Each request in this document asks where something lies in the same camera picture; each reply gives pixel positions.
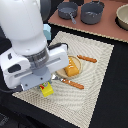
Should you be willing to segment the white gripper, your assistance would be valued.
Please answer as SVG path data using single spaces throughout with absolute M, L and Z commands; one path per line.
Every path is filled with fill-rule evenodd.
M 34 56 L 22 56 L 12 48 L 0 55 L 0 68 L 9 89 L 26 91 L 51 79 L 51 74 L 69 64 L 68 45 L 57 43 Z

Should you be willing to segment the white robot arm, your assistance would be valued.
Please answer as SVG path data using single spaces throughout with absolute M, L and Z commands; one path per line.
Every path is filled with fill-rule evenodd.
M 69 64 L 66 44 L 47 47 L 40 0 L 0 0 L 0 27 L 12 44 L 0 55 L 4 81 L 12 92 L 47 82 Z

